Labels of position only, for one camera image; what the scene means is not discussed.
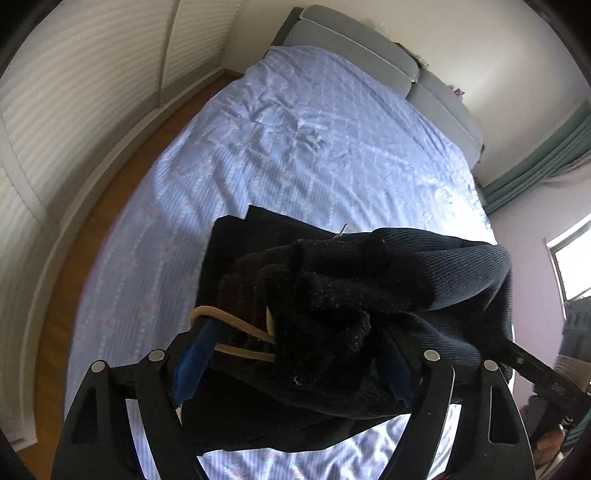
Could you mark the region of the tan rubber band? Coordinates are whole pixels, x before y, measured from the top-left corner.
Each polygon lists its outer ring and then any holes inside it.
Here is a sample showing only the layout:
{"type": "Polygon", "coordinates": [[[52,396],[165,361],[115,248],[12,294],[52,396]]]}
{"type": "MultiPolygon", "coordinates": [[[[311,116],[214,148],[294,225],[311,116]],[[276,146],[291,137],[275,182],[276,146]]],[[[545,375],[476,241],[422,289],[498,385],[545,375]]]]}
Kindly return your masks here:
{"type": "MultiPolygon", "coordinates": [[[[225,312],[219,308],[205,305],[195,307],[191,311],[189,315],[190,326],[193,327],[195,323],[197,323],[198,319],[205,317],[224,324],[224,327],[222,328],[222,338],[224,340],[232,339],[233,337],[242,335],[270,345],[276,344],[273,316],[270,314],[270,309],[266,309],[266,330],[256,328],[256,326],[253,326],[252,324],[249,324],[246,321],[239,319],[235,315],[225,312]]],[[[274,359],[276,358],[276,355],[270,352],[254,351],[235,345],[224,344],[223,342],[218,342],[215,345],[215,350],[217,352],[235,357],[270,363],[273,363],[274,359]]]]}

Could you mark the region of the blue striped floral bedsheet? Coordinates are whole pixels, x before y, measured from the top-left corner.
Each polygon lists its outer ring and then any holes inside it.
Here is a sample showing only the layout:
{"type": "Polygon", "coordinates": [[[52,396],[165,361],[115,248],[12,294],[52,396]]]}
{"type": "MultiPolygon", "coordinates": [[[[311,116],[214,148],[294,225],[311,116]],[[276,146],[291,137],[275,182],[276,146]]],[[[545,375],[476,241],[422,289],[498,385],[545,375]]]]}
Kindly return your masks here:
{"type": "Polygon", "coordinates": [[[331,231],[493,232],[460,150],[399,94],[315,47],[274,47],[209,101],[140,182],[76,317],[66,394],[186,327],[213,222],[252,206],[331,231]]]}

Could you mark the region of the white slatted wardrobe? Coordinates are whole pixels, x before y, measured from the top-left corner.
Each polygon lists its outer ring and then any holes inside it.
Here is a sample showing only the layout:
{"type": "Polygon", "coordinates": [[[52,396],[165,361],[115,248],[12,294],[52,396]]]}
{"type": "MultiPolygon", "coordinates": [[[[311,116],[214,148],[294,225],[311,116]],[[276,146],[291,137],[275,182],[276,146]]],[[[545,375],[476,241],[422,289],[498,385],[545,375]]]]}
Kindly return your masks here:
{"type": "Polygon", "coordinates": [[[135,137],[221,67],[236,1],[1,5],[1,429],[36,440],[45,309],[82,210],[135,137]]]}

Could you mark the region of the window with white frame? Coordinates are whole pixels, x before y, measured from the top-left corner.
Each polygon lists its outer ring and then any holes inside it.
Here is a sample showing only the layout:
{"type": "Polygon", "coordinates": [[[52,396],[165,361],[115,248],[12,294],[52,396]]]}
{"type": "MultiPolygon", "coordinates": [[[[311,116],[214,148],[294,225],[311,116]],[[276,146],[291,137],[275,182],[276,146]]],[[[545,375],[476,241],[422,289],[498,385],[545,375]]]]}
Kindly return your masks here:
{"type": "Polygon", "coordinates": [[[590,296],[590,215],[546,242],[563,307],[590,296]]]}

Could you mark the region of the green window curtain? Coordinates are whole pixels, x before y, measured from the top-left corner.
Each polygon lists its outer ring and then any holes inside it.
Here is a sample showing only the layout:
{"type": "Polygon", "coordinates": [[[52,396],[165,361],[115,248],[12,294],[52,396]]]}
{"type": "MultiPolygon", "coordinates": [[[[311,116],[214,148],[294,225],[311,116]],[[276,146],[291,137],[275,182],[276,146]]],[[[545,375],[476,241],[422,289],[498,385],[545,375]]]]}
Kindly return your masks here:
{"type": "Polygon", "coordinates": [[[482,189],[485,212],[493,214],[541,182],[582,167],[589,157],[590,103],[584,101],[535,151],[482,189]]]}

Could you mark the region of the dark navy corduroy pants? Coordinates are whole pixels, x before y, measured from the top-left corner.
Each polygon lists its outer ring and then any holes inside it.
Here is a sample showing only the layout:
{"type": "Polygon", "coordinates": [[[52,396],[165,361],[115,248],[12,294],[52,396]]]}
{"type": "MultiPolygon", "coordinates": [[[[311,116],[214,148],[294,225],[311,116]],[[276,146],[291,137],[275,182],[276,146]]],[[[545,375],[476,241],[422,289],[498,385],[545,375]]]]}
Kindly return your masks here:
{"type": "Polygon", "coordinates": [[[322,450],[407,413],[397,346],[410,340],[478,368],[511,337],[511,260],[500,245],[411,228],[337,235],[259,207],[215,221],[197,304],[276,344],[221,342],[273,363],[212,355],[182,422],[197,454],[322,450]]]}

